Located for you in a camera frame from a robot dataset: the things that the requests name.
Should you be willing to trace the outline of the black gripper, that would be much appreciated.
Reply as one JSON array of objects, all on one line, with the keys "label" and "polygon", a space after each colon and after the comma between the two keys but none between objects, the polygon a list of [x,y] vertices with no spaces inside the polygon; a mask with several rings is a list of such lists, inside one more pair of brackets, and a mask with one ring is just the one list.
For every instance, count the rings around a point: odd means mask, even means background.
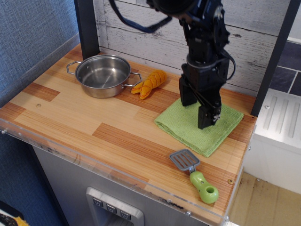
[{"label": "black gripper", "polygon": [[179,90],[183,106],[195,104],[198,108],[198,128],[213,126],[220,119],[222,102],[220,89],[226,83],[230,60],[221,58],[211,64],[182,65]]}]

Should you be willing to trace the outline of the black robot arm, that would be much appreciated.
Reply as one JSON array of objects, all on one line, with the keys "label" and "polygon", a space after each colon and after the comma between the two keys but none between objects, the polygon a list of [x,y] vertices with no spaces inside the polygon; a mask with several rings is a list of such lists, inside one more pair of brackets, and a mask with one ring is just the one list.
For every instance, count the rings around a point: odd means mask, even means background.
[{"label": "black robot arm", "polygon": [[229,79],[229,63],[234,61],[224,50],[230,33],[221,1],[149,0],[147,4],[177,18],[183,27],[189,53],[179,80],[181,102],[183,106],[200,103],[199,129],[215,125],[222,109],[220,89]]}]

